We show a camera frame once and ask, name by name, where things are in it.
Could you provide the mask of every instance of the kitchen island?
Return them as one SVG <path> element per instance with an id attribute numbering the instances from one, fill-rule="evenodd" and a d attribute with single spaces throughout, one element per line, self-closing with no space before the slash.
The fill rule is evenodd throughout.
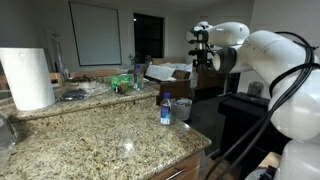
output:
<path id="1" fill-rule="evenodd" d="M 157 95 L 146 87 L 33 112 L 0 107 L 19 140 L 0 179 L 150 179 L 211 144 L 181 121 L 161 125 Z"/>

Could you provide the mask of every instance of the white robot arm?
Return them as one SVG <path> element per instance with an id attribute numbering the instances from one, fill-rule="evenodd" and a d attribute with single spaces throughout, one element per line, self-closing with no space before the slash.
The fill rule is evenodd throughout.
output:
<path id="1" fill-rule="evenodd" d="M 228 34 L 226 42 L 222 42 L 221 34 L 216 33 L 217 29 L 223 27 L 234 28 L 234 31 L 227 31 L 230 34 L 226 33 Z M 239 36 L 238 29 L 234 23 L 224 23 L 208 30 L 201 30 L 208 33 L 208 38 L 198 38 L 206 40 L 201 43 L 226 47 L 216 52 L 211 63 L 218 72 L 237 73 L 253 69 L 268 85 L 271 85 L 282 73 L 304 64 L 306 56 L 310 58 L 306 53 L 308 47 L 302 47 L 283 36 L 268 31 L 257 31 L 244 37 Z M 318 58 L 314 57 L 314 63 L 318 62 Z M 320 177 L 320 70 L 314 69 L 310 72 L 303 85 L 277 107 L 271 116 L 273 125 L 282 134 L 293 139 L 283 151 L 275 179 L 319 179 Z M 273 96 L 269 104 L 270 111 L 292 84 L 301 78 L 300 73 L 306 73 L 306 70 L 291 73 L 275 85 L 271 92 Z"/>

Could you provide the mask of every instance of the kitchen counter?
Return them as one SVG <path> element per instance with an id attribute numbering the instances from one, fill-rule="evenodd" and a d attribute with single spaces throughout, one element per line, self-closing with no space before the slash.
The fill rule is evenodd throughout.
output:
<path id="1" fill-rule="evenodd" d="M 0 179 L 149 179 L 208 147 L 208 138 L 181 121 L 160 124 L 157 93 L 147 87 L 57 103 L 33 120 L 12 113 L 21 118 L 13 124 L 20 142 L 0 158 Z"/>

